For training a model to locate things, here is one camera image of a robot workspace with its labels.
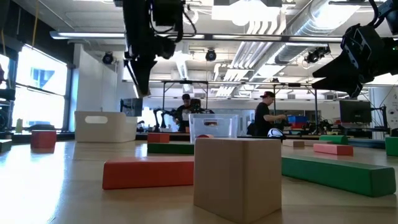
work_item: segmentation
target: black metal pole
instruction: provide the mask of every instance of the black metal pole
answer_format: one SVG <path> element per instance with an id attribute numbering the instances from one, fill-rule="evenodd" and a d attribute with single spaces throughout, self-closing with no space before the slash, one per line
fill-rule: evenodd
<path id="1" fill-rule="evenodd" d="M 208 101 L 208 92 L 209 92 L 209 83 L 206 84 L 206 110 L 207 110 L 207 101 Z"/>
<path id="2" fill-rule="evenodd" d="M 165 89 L 166 89 L 166 82 L 163 82 L 163 106 L 162 109 L 164 110 L 164 95 L 165 95 Z"/>
<path id="3" fill-rule="evenodd" d="M 315 90 L 315 134 L 318 134 L 318 93 Z"/>
<path id="4" fill-rule="evenodd" d="M 274 95 L 275 95 L 275 98 L 276 98 L 275 87 L 276 87 L 276 85 L 274 85 Z M 276 100 L 274 100 L 274 115 L 276 115 Z"/>

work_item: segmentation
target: black shirt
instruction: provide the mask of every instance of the black shirt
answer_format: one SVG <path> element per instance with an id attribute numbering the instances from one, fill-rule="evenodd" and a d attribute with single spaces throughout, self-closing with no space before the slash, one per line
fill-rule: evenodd
<path id="1" fill-rule="evenodd" d="M 185 128 L 189 127 L 189 114 L 191 113 L 191 106 L 180 106 L 177 108 L 177 119 L 180 121 L 178 131 L 185 132 Z"/>
<path id="2" fill-rule="evenodd" d="M 256 125 L 256 136 L 267 136 L 272 124 L 264 119 L 264 115 L 269 114 L 268 106 L 261 102 L 256 108 L 254 115 L 254 124 Z"/>

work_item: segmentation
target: metal frame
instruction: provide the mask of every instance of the metal frame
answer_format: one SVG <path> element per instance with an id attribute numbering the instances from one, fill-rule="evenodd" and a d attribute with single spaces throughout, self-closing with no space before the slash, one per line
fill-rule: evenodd
<path id="1" fill-rule="evenodd" d="M 162 109 L 164 110 L 164 100 L 165 100 L 165 94 L 166 92 L 174 86 L 175 83 L 179 84 L 189 84 L 192 85 L 194 83 L 201 83 L 206 85 L 206 90 L 201 86 L 203 91 L 206 93 L 206 110 L 208 106 L 208 92 L 209 92 L 209 82 L 208 81 L 193 81 L 193 80 L 161 80 L 163 83 L 163 96 L 162 96 Z M 166 83 L 172 83 L 167 89 L 166 89 Z"/>

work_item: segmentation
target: ceiling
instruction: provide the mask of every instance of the ceiling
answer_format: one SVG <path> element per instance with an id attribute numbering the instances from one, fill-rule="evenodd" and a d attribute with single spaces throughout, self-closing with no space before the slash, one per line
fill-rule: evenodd
<path id="1" fill-rule="evenodd" d="M 36 0 L 13 0 L 24 9 L 34 14 Z M 40 0 L 39 18 L 62 32 L 124 32 L 123 14 L 121 8 L 114 4 L 103 3 L 101 1 L 89 0 Z M 211 7 L 213 0 L 201 0 L 201 6 L 195 6 L 201 9 L 199 20 L 195 24 L 199 33 L 214 34 L 245 34 L 248 31 L 248 25 L 236 26 L 231 21 L 215 21 L 211 19 Z M 299 12 L 301 8 L 308 3 L 308 0 L 296 0 L 296 5 L 287 10 L 287 23 Z M 337 28 L 331 35 L 343 35 L 345 30 L 357 23 L 368 23 L 373 12 L 370 7 L 362 7 L 342 26 Z M 184 24 L 185 32 L 193 32 L 190 25 Z M 378 29 L 380 35 L 390 36 L 389 28 L 384 22 Z M 114 51 L 116 57 L 123 55 L 123 40 L 90 40 L 85 41 L 85 49 L 92 55 L 101 59 L 105 51 Z M 216 41 L 189 41 L 189 51 L 193 53 L 194 60 L 187 61 L 188 70 L 204 70 L 212 72 L 216 62 L 206 62 L 205 54 L 207 49 L 215 49 L 218 59 L 232 60 L 240 46 L 240 42 L 216 42 Z M 317 64 L 308 66 L 303 62 L 303 57 L 297 58 L 291 66 L 285 67 L 279 73 L 280 80 L 287 82 L 304 82 L 312 79 L 312 72 L 322 67 L 340 54 L 341 49 L 338 44 L 331 44 L 331 56 L 326 56 Z M 153 68 L 152 73 L 168 73 L 176 70 L 174 61 L 161 60 Z"/>

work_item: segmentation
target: white box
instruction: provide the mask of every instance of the white box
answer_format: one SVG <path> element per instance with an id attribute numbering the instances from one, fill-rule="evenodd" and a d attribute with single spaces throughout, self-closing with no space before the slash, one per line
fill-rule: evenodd
<path id="1" fill-rule="evenodd" d="M 128 142 L 136 139 L 137 117 L 120 112 L 75 111 L 76 142 Z"/>
<path id="2" fill-rule="evenodd" d="M 190 114 L 189 132 L 191 143 L 201 134 L 216 138 L 238 136 L 238 115 L 236 114 Z"/>

